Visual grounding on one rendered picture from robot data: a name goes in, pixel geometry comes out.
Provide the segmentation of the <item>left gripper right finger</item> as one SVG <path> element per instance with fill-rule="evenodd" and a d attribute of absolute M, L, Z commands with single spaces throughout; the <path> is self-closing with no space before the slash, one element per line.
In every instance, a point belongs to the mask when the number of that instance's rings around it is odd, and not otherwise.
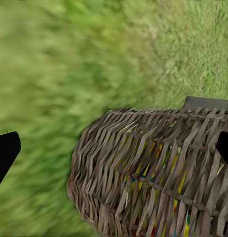
<path fill-rule="evenodd" d="M 217 149 L 228 164 L 228 132 L 221 131 Z"/>

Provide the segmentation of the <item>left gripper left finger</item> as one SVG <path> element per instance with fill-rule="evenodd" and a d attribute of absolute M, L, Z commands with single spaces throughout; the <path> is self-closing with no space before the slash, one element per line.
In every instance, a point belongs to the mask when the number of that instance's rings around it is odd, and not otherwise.
<path fill-rule="evenodd" d="M 0 135 L 0 184 L 21 151 L 17 131 Z"/>

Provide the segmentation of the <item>wicker basket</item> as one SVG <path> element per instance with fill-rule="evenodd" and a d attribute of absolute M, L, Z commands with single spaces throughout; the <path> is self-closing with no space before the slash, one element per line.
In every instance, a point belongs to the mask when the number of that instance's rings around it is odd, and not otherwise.
<path fill-rule="evenodd" d="M 189 209 L 188 237 L 228 237 L 228 164 L 217 149 L 221 131 L 228 132 L 226 109 L 109 110 L 76 144 L 68 197 L 101 237 L 133 237 L 134 230 L 136 237 L 153 237 L 155 221 L 154 237 L 184 237 Z"/>

